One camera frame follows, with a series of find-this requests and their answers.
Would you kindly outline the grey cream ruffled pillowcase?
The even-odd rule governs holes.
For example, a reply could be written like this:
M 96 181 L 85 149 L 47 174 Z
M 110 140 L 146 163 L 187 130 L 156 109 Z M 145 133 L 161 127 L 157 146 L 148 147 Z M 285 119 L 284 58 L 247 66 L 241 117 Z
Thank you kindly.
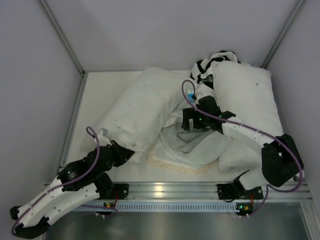
M 183 175 L 201 175 L 214 166 L 231 140 L 211 129 L 185 131 L 182 120 L 181 110 L 169 116 L 148 154 L 147 163 Z

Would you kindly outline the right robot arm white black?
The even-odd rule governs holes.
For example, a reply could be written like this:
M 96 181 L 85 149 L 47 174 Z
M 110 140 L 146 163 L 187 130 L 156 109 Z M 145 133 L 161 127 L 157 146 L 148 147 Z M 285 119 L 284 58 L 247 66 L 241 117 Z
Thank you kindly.
M 220 111 L 215 99 L 207 95 L 200 99 L 193 97 L 193 104 L 184 98 L 189 108 L 183 110 L 182 128 L 189 130 L 189 120 L 193 119 L 200 128 L 210 128 L 229 138 L 240 141 L 256 152 L 261 166 L 246 170 L 234 179 L 241 190 L 252 190 L 266 186 L 282 193 L 281 187 L 294 176 L 303 176 L 303 163 L 293 138 L 288 134 L 273 136 L 240 121 L 230 111 Z

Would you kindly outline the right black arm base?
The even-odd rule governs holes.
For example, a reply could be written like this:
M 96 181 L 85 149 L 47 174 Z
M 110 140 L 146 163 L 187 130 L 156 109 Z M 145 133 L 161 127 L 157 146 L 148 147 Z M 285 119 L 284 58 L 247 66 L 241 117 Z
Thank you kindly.
M 251 190 L 238 189 L 231 183 L 217 184 L 218 199 L 226 202 L 235 200 L 262 200 L 264 198 L 261 187 Z

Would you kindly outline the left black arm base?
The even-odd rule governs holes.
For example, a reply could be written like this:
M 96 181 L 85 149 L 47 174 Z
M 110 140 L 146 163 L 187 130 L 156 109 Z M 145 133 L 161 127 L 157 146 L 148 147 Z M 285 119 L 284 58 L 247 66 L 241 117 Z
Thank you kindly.
M 102 190 L 100 200 L 124 200 L 129 194 L 129 184 L 116 183 Z

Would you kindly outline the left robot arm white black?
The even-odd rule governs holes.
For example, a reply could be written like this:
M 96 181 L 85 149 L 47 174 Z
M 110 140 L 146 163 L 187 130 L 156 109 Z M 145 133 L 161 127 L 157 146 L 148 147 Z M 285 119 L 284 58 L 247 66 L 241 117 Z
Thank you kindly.
M 15 221 L 12 235 L 34 239 L 64 215 L 87 202 L 116 199 L 120 189 L 107 172 L 124 165 L 133 155 L 134 151 L 111 141 L 106 146 L 97 146 L 82 159 L 67 164 L 35 199 L 10 209 L 10 216 Z

